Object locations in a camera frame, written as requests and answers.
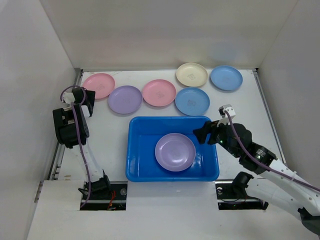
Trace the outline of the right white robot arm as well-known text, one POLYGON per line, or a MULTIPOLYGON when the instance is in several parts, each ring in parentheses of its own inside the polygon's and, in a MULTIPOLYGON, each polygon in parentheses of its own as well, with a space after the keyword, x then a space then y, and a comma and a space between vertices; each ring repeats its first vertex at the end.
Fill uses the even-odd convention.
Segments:
POLYGON ((219 144, 248 172, 239 172, 231 184, 240 199, 253 197, 290 213, 312 233, 320 233, 320 193, 291 171, 267 148, 252 140, 244 125, 206 121, 193 130, 200 144, 219 144))

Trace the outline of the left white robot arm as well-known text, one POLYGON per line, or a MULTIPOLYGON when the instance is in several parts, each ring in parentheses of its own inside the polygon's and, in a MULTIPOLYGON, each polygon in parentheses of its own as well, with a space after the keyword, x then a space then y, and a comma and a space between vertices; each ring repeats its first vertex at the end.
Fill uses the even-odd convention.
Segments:
POLYGON ((89 145, 87 119, 93 115, 95 95, 95 91, 84 87, 69 86, 60 94, 61 102, 68 106, 54 109, 52 115, 57 141, 71 150, 84 172, 86 182, 79 191, 98 199, 109 197, 113 186, 89 145))

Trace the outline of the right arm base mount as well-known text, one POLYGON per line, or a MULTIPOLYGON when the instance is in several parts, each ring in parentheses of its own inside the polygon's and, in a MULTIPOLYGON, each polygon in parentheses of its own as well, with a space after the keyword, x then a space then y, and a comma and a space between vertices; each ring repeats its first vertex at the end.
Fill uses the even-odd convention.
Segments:
POLYGON ((265 211, 269 203, 251 196, 236 193, 232 181, 215 182, 217 204, 219 210, 262 210, 265 211))

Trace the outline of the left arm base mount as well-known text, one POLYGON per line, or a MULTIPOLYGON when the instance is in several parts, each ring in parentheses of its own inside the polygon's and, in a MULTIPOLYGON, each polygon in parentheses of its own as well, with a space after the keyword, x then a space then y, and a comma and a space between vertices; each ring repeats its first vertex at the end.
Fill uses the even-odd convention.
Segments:
POLYGON ((86 203, 86 192, 81 191, 82 196, 79 209, 81 211, 125 211, 128 182, 112 181, 110 186, 111 190, 92 191, 86 203))

